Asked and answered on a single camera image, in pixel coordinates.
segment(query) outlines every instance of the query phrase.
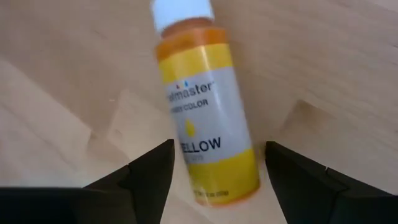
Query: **yellow bottle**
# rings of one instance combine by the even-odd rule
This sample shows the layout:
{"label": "yellow bottle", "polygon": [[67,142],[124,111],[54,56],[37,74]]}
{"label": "yellow bottle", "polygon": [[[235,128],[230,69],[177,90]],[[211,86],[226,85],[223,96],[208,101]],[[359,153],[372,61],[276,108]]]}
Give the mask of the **yellow bottle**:
{"label": "yellow bottle", "polygon": [[224,29],[210,0],[154,0],[156,56],[196,201],[226,205],[259,188]]}

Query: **white label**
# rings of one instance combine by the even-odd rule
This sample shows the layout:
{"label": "white label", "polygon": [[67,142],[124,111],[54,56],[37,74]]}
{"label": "white label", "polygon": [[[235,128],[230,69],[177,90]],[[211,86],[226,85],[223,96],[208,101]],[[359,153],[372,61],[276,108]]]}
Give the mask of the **white label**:
{"label": "white label", "polygon": [[167,86],[187,164],[207,164],[251,148],[234,70],[221,68]]}

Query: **bottle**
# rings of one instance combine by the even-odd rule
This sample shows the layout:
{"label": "bottle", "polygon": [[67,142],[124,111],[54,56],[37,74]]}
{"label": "bottle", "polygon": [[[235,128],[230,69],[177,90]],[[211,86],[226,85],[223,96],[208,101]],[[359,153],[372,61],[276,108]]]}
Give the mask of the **bottle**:
{"label": "bottle", "polygon": [[226,31],[210,0],[154,0],[155,48],[198,203],[226,205],[259,188],[256,157]]}

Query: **yellow drop icon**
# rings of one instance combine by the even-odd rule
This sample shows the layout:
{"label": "yellow drop icon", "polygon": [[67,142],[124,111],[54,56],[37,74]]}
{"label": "yellow drop icon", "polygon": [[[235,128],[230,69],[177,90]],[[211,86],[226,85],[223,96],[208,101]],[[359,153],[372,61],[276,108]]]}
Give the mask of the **yellow drop icon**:
{"label": "yellow drop icon", "polygon": [[188,136],[194,137],[195,136],[195,127],[190,120],[185,120],[185,132]]}

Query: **wooden surface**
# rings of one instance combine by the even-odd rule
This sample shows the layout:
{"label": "wooden surface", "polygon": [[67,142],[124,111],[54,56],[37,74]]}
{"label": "wooden surface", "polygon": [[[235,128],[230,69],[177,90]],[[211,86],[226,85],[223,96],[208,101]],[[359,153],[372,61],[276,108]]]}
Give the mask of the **wooden surface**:
{"label": "wooden surface", "polygon": [[[398,194],[398,3],[213,0],[252,138]],[[173,123],[148,1],[0,0],[0,184],[83,186]],[[244,203],[193,201],[181,152],[163,223],[285,223],[259,158]]]}

